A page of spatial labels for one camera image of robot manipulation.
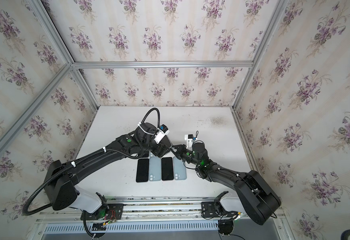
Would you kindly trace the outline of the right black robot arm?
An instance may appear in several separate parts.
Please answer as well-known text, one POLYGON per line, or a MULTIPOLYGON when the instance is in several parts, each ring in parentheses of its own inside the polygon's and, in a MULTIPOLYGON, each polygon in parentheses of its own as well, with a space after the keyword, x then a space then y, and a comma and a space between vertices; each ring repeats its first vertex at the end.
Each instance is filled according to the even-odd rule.
POLYGON ((256 224, 263 225, 269 218, 277 218, 281 199, 257 171, 236 172, 222 167, 210 159, 202 141, 193 143, 190 150, 186 145, 175 145, 171 152, 184 163, 194 164, 200 178, 236 191, 245 213, 256 224))

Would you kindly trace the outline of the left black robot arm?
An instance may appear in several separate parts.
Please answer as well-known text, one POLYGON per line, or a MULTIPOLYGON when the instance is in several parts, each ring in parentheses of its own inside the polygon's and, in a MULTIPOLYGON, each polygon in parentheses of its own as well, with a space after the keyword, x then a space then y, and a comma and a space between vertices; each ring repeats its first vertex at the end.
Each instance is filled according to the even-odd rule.
POLYGON ((82 158, 62 163, 57 160, 48 167, 43 188, 55 211, 70 207, 82 194, 75 188, 82 180, 107 165, 124 158, 139 159, 151 152, 162 157, 172 143, 166 125, 158 128, 142 123, 133 133, 122 135, 102 149, 82 158))

